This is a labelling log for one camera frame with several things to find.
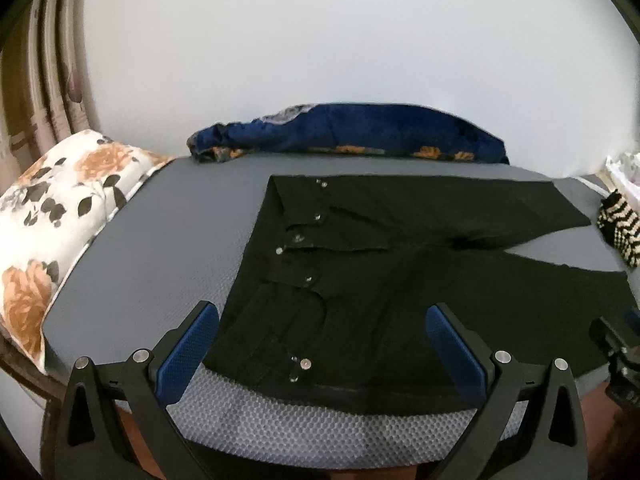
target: pillow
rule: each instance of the pillow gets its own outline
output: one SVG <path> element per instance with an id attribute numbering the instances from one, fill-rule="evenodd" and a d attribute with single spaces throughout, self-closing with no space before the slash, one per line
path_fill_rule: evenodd
<path id="1" fill-rule="evenodd" d="M 214 124 L 187 146 L 196 160 L 217 162 L 264 150 L 509 163 L 500 139 L 464 119 L 399 104 L 299 105 L 250 123 Z"/>
<path id="2" fill-rule="evenodd" d="M 171 157 L 85 130 L 36 161 L 0 197 L 0 314 L 45 371 L 42 323 L 80 256 Z"/>

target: striped knitted fabric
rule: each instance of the striped knitted fabric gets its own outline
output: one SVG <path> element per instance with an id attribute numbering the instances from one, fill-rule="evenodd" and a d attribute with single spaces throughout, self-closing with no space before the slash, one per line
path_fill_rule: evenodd
<path id="1" fill-rule="evenodd" d="M 640 218 L 617 189 L 602 200 L 596 225 L 629 266 L 640 266 Z"/>

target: gray fabric cover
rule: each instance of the gray fabric cover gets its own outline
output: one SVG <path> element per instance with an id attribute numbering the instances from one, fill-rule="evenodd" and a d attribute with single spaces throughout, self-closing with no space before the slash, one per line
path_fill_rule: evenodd
<path id="1" fill-rule="evenodd" d="M 44 325 L 48 364 L 68 375 L 78 356 L 126 359 L 152 348 L 198 300 L 222 310 L 271 174 L 423 174 L 546 180 L 502 165 L 353 156 L 254 154 L 225 164 L 176 160 L 116 215 L 73 270 Z M 594 219 L 600 197 L 573 179 L 558 189 Z M 555 264 L 621 270 L 593 226 L 552 233 L 511 252 Z M 589 390 L 604 368 L 580 378 Z M 358 416 L 284 404 L 200 366 L 169 412 L 183 435 L 239 456 L 317 468 L 410 465 L 443 458 L 473 411 Z M 505 435 L 516 430 L 518 405 Z"/>

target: white floral cushion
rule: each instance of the white floral cushion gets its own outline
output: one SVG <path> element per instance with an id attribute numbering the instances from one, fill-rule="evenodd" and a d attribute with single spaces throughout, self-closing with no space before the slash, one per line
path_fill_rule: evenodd
<path id="1" fill-rule="evenodd" d="M 0 197 L 0 314 L 46 373 L 42 323 L 57 291 L 106 223 L 170 156 L 85 130 L 63 140 Z"/>

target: white wall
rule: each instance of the white wall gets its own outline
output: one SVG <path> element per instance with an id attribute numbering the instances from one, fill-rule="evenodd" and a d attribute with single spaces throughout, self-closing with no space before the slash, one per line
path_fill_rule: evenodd
<path id="1" fill-rule="evenodd" d="M 94 118 L 186 153 L 193 131 L 307 102 L 407 102 L 561 176 L 631 147 L 638 45 L 609 0 L 84 0 Z"/>
<path id="2" fill-rule="evenodd" d="M 44 399 L 33 396 L 44 406 Z M 0 414 L 29 462 L 40 471 L 40 435 L 44 409 L 20 384 L 0 370 Z"/>

